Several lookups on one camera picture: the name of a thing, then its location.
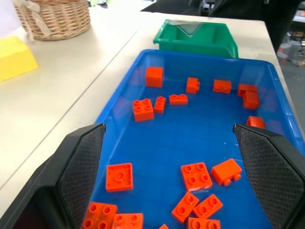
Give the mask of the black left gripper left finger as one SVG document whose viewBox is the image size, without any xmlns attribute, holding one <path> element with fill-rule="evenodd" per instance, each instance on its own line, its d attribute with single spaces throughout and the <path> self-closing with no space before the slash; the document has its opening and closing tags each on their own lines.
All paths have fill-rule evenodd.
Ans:
<svg viewBox="0 0 305 229">
<path fill-rule="evenodd" d="M 104 123 L 65 136 L 0 218 L 0 229 L 80 229 L 96 182 Z"/>
</svg>

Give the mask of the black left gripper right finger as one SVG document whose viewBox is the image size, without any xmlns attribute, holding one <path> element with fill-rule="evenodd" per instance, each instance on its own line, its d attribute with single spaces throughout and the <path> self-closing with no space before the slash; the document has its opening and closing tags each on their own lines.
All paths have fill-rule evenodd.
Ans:
<svg viewBox="0 0 305 229">
<path fill-rule="evenodd" d="M 284 136 L 234 124 L 245 171 L 273 229 L 305 229 L 305 156 Z"/>
</svg>

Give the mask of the blue plastic bin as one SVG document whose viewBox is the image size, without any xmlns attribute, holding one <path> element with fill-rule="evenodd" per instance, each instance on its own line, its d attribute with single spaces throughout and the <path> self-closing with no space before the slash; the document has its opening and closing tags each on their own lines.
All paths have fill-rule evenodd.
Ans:
<svg viewBox="0 0 305 229">
<path fill-rule="evenodd" d="M 163 68 L 162 88 L 146 86 L 147 67 Z M 183 94 L 188 77 L 200 82 L 199 91 L 187 96 L 188 104 L 166 104 L 164 113 L 153 120 L 135 121 L 133 101 L 147 98 L 154 103 L 158 96 Z M 214 79 L 231 81 L 231 92 L 214 92 Z M 243 97 L 237 95 L 240 83 L 257 86 L 260 105 L 255 110 L 244 108 Z M 163 224 L 186 229 L 172 216 L 186 193 L 181 166 L 204 162 L 211 170 L 232 158 L 243 167 L 233 125 L 245 124 L 251 115 L 261 117 L 266 129 L 283 135 L 305 155 L 305 141 L 271 63 L 141 51 L 97 118 L 106 132 L 91 200 L 116 205 L 119 213 L 142 213 L 144 229 Z M 132 163 L 133 189 L 107 192 L 107 166 L 125 163 Z"/>
</svg>

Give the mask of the green plastic bin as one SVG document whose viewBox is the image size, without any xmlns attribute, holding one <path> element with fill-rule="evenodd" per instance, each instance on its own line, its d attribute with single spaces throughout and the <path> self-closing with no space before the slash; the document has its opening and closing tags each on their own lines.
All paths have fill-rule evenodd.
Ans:
<svg viewBox="0 0 305 229">
<path fill-rule="evenodd" d="M 164 21 L 153 39 L 153 43 L 158 44 L 160 50 L 226 58 L 239 57 L 235 40 L 224 23 L 202 22 L 202 27 L 189 38 L 176 26 L 169 25 L 167 22 L 168 20 Z"/>
</svg>

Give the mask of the orange two-stud toy brick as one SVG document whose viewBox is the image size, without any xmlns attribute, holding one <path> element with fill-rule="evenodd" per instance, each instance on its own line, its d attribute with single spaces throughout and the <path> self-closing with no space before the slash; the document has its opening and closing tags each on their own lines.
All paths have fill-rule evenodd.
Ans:
<svg viewBox="0 0 305 229">
<path fill-rule="evenodd" d="M 199 199 L 191 192 L 187 192 L 180 200 L 180 202 L 176 205 L 176 207 L 173 209 L 173 217 L 178 222 L 183 224 L 198 203 Z"/>
<path fill-rule="evenodd" d="M 241 167 L 231 158 L 212 167 L 211 176 L 218 185 L 227 186 L 233 180 L 239 180 L 242 177 L 241 172 Z"/>
<path fill-rule="evenodd" d="M 170 105 L 188 104 L 188 97 L 185 94 L 172 94 L 169 96 Z"/>
<path fill-rule="evenodd" d="M 193 209 L 193 213 L 198 218 L 207 219 L 222 207 L 223 203 L 218 197 L 215 194 L 211 194 Z"/>
<path fill-rule="evenodd" d="M 219 220 L 188 218 L 187 229 L 221 229 Z"/>
<path fill-rule="evenodd" d="M 156 101 L 155 101 L 154 112 L 155 113 L 159 113 L 159 114 L 163 114 L 164 113 L 165 104 L 166 104 L 166 98 L 163 97 L 163 96 L 158 96 L 156 98 Z"/>
</svg>

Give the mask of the yellow block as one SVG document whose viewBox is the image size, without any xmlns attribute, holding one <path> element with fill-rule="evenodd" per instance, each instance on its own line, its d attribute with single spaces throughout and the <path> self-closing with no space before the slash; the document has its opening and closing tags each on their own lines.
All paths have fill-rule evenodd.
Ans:
<svg viewBox="0 0 305 229">
<path fill-rule="evenodd" d="M 29 47 L 18 37 L 0 39 L 0 82 L 38 68 Z"/>
</svg>

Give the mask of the tall orange toy brick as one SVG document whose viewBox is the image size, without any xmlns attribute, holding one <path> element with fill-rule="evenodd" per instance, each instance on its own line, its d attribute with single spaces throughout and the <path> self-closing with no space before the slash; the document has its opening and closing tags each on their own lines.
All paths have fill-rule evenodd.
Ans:
<svg viewBox="0 0 305 229">
<path fill-rule="evenodd" d="M 163 68 L 147 67 L 145 72 L 145 84 L 147 87 L 162 88 L 163 86 Z"/>
</svg>

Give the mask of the clear plastic sheet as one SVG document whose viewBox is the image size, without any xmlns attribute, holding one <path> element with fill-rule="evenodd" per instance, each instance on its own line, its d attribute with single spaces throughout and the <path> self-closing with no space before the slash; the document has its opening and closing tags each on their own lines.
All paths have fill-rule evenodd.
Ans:
<svg viewBox="0 0 305 229">
<path fill-rule="evenodd" d="M 176 26 L 189 38 L 193 37 L 203 25 L 202 22 L 198 22 L 198 21 L 181 21 L 181 20 L 168 20 L 167 23 L 169 25 Z"/>
</svg>

